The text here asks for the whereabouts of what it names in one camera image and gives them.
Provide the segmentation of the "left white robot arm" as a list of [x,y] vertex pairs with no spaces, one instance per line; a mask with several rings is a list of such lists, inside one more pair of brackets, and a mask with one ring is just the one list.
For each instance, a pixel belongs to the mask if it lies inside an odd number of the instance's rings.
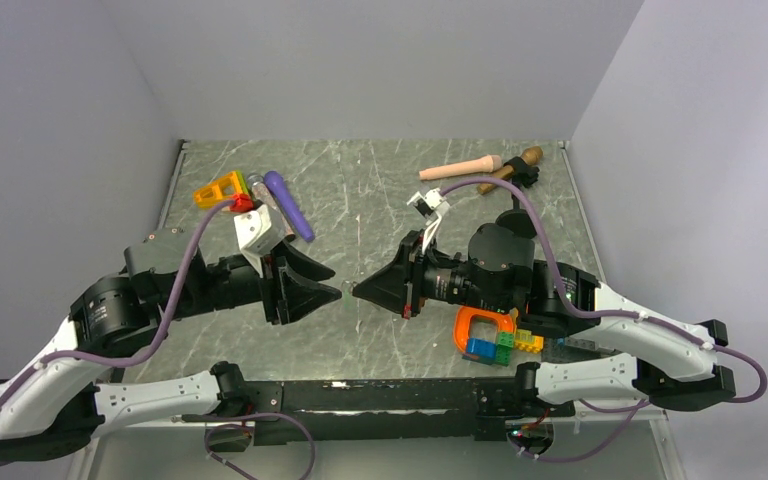
[[151,384],[101,384],[145,362],[176,320],[249,304],[275,325],[340,298],[334,272],[286,241],[254,259],[206,263],[197,234],[158,230],[125,250],[124,269],[88,287],[54,337],[18,374],[0,380],[0,466],[70,455],[120,428],[171,416],[232,420],[262,411],[238,365]]

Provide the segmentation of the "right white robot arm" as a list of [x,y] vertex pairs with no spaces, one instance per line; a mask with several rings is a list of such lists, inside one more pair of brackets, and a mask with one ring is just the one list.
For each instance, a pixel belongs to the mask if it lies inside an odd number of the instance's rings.
[[555,286],[534,251],[532,231],[493,223],[477,229],[465,256],[442,253],[412,231],[394,259],[352,293],[405,318],[437,300],[502,314],[545,338],[592,341],[611,350],[608,357],[578,363],[519,365],[511,399],[524,415],[579,399],[642,398],[682,412],[735,399],[733,372],[716,359],[727,343],[721,322],[645,317],[640,306],[567,264]]

